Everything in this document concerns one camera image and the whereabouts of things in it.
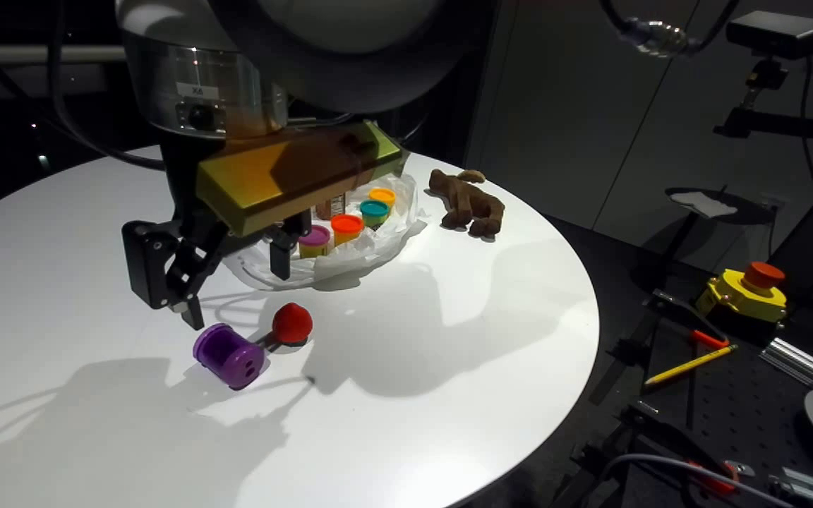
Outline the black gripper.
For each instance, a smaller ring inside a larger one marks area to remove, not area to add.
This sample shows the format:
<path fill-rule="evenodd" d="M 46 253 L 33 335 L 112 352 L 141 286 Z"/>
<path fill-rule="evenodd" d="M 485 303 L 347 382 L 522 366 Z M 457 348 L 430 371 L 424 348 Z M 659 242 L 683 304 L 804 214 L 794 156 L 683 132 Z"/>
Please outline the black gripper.
<path fill-rule="evenodd" d="M 131 220 L 122 227 L 124 260 L 132 294 L 149 308 L 175 304 L 191 327 L 203 327 L 197 290 L 218 263 L 262 239 L 232 234 L 228 227 L 196 194 L 201 165 L 224 149 L 220 141 L 160 132 L 172 217 L 166 224 Z M 311 214 L 286 217 L 271 238 L 271 273 L 290 276 L 297 242 L 307 234 Z"/>

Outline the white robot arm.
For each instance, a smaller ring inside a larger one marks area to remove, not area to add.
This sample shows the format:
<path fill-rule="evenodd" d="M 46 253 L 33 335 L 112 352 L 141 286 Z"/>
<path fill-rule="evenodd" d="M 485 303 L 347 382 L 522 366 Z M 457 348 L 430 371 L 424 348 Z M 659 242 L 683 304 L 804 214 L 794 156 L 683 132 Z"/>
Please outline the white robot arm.
<path fill-rule="evenodd" d="M 131 286 L 189 327 L 224 256 L 268 239 L 290 270 L 307 212 L 390 165 L 369 119 L 437 88 L 488 23 L 477 0 L 112 4 L 175 200 L 124 229 Z"/>

